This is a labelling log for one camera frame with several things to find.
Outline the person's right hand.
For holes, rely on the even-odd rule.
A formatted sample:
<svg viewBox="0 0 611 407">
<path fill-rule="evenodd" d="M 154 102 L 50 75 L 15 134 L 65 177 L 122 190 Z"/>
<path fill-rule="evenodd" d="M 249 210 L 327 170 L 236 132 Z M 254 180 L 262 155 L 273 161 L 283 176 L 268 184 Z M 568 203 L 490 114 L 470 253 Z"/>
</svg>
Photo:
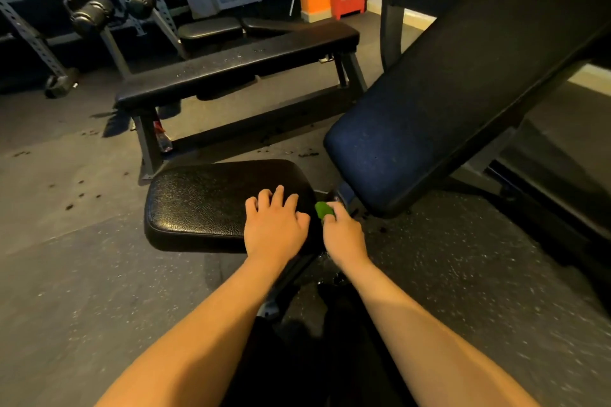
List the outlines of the person's right hand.
<svg viewBox="0 0 611 407">
<path fill-rule="evenodd" d="M 351 228 L 325 228 L 323 221 L 323 240 L 333 262 L 346 276 L 371 264 L 362 225 L 355 219 Z"/>
</svg>

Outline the person's left hand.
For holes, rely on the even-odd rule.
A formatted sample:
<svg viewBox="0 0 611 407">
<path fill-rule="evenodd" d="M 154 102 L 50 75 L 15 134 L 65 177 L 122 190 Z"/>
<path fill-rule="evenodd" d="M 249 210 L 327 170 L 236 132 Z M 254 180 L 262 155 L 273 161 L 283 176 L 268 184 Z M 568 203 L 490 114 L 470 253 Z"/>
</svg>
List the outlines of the person's left hand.
<svg viewBox="0 0 611 407">
<path fill-rule="evenodd" d="M 308 234 L 301 234 L 295 212 L 299 196 L 289 195 L 281 209 L 271 209 L 274 191 L 263 189 L 257 196 L 258 213 L 254 218 L 246 217 L 244 243 L 247 261 L 267 267 L 285 266 L 303 247 Z"/>
</svg>

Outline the person's right forearm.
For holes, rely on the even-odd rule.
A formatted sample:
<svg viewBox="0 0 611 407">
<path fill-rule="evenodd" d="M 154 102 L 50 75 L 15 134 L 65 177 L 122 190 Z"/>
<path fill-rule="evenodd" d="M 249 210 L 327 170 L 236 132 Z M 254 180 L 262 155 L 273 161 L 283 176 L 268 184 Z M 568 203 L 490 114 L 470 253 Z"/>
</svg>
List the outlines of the person's right forearm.
<svg viewBox="0 0 611 407">
<path fill-rule="evenodd" d="M 361 297 L 419 407 L 540 407 L 495 362 L 398 287 L 368 257 L 333 257 Z"/>
</svg>

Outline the person's left forearm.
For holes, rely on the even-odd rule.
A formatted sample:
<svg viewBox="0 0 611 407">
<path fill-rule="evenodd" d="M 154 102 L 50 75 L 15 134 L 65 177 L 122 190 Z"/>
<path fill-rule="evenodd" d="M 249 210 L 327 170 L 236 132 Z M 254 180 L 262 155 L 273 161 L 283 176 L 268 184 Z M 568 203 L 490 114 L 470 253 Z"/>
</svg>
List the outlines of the person's left forearm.
<svg viewBox="0 0 611 407">
<path fill-rule="evenodd" d="M 95 407 L 218 407 L 258 310 L 287 264 L 248 257 L 130 365 Z"/>
</svg>

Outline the black leather seat pad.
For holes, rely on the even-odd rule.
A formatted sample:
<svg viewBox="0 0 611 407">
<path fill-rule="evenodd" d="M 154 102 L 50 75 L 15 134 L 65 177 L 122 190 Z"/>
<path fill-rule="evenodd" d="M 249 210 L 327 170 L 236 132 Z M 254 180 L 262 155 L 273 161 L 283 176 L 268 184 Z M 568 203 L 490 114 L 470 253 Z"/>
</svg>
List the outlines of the black leather seat pad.
<svg viewBox="0 0 611 407">
<path fill-rule="evenodd" d="M 167 252 L 244 254 L 245 202 L 264 189 L 297 194 L 297 210 L 310 216 L 300 254 L 323 248 L 317 196 L 299 166 L 284 159 L 177 166 L 151 181 L 144 206 L 149 244 Z"/>
</svg>

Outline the long black flat bench pad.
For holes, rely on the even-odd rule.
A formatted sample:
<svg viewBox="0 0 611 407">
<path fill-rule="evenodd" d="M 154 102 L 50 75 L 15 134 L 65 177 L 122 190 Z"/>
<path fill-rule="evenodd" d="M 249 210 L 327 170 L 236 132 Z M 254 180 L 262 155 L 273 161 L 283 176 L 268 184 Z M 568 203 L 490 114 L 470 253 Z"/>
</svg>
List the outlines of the long black flat bench pad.
<svg viewBox="0 0 611 407">
<path fill-rule="evenodd" d="M 119 87 L 114 108 L 125 113 L 164 106 L 199 92 L 220 92 L 255 76 L 316 63 L 326 55 L 355 53 L 360 33 L 340 20 L 313 24 L 247 18 L 279 33 L 262 40 L 132 75 Z"/>
</svg>

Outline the person's black trousers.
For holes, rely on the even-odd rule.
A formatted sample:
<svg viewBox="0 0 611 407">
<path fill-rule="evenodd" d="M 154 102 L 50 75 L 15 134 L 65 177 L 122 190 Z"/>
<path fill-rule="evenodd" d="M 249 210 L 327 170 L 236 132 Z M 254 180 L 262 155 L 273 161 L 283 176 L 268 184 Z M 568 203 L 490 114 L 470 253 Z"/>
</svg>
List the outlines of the person's black trousers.
<svg viewBox="0 0 611 407">
<path fill-rule="evenodd" d="M 220 407 L 418 407 L 352 283 L 317 291 L 321 337 L 256 317 Z"/>
</svg>

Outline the dark blue backrest pad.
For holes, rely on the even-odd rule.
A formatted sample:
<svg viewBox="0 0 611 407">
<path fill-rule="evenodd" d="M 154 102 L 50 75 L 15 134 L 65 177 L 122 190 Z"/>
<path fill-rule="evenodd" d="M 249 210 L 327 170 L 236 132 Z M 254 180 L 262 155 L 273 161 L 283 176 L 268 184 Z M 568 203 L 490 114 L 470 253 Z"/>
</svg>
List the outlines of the dark blue backrest pad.
<svg viewBox="0 0 611 407">
<path fill-rule="evenodd" d="M 611 0 L 458 0 L 325 136 L 365 209 L 395 217 L 593 57 Z"/>
</svg>

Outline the small black bench pad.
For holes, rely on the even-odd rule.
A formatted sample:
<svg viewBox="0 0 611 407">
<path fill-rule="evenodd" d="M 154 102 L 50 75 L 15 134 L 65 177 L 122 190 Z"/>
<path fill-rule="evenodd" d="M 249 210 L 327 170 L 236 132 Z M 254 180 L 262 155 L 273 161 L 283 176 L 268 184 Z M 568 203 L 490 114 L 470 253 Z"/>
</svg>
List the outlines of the small black bench pad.
<svg viewBox="0 0 611 407">
<path fill-rule="evenodd" d="M 179 40 L 188 50 L 242 38 L 243 34 L 240 21 L 233 17 L 200 19 L 178 28 Z"/>
</svg>

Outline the black rack foot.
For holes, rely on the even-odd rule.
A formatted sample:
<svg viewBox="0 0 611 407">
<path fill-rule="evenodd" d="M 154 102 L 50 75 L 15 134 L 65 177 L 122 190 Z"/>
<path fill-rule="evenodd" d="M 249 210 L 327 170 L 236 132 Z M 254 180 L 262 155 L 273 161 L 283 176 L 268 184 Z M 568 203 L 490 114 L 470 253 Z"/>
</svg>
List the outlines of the black rack foot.
<svg viewBox="0 0 611 407">
<path fill-rule="evenodd" d="M 78 86 L 80 72 L 76 68 L 69 68 L 64 76 L 50 75 L 45 83 L 44 95 L 47 99 L 58 99 L 68 95 Z"/>
</svg>

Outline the black foam roller pad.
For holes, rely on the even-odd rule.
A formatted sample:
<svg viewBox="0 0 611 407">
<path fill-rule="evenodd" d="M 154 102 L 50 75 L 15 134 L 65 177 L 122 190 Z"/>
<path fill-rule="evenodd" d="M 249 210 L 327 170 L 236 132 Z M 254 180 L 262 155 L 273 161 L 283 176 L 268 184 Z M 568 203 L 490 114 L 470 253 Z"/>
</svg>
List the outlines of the black foam roller pad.
<svg viewBox="0 0 611 407">
<path fill-rule="evenodd" d="M 101 33 L 114 13 L 115 6 L 111 0 L 89 0 L 71 13 L 70 21 L 74 31 L 79 36 L 87 38 Z"/>
<path fill-rule="evenodd" d="M 136 20 L 147 20 L 157 8 L 157 0 L 125 0 L 126 13 Z"/>
</svg>

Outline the gray flat bench frame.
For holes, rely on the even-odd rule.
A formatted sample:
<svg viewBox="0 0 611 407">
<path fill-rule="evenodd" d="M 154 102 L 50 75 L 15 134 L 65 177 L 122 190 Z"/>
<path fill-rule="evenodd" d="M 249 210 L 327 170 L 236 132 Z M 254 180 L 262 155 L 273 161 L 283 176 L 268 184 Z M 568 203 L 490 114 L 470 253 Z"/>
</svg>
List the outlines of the gray flat bench frame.
<svg viewBox="0 0 611 407">
<path fill-rule="evenodd" d="M 339 78 L 338 85 L 296 97 L 292 101 L 281 103 L 279 107 L 270 108 L 254 116 L 181 138 L 173 143 L 174 155 L 237 141 L 251 141 L 262 147 L 292 131 L 302 127 L 312 127 L 321 121 L 345 113 L 366 90 L 355 53 L 332 55 Z M 234 87 L 248 86 L 258 77 L 255 76 L 249 82 L 242 81 L 220 92 L 197 94 L 215 100 L 217 95 L 223 97 Z M 157 107 L 127 114 L 134 122 L 141 147 L 141 179 L 151 180 L 164 163 L 172 158 L 172 155 L 164 155 L 157 137 L 155 126 L 159 120 Z"/>
</svg>

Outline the black adjustable bench frame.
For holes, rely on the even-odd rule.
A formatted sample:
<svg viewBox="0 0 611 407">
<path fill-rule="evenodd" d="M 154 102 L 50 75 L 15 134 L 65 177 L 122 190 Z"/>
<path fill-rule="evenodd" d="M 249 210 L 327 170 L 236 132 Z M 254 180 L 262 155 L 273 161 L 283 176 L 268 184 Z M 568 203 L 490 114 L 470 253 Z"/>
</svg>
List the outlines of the black adjustable bench frame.
<svg viewBox="0 0 611 407">
<path fill-rule="evenodd" d="M 573 264 L 611 306 L 611 193 L 530 125 L 343 115 L 325 149 L 337 189 L 379 218 L 395 218 L 433 188 L 488 196 L 558 261 Z"/>
</svg>

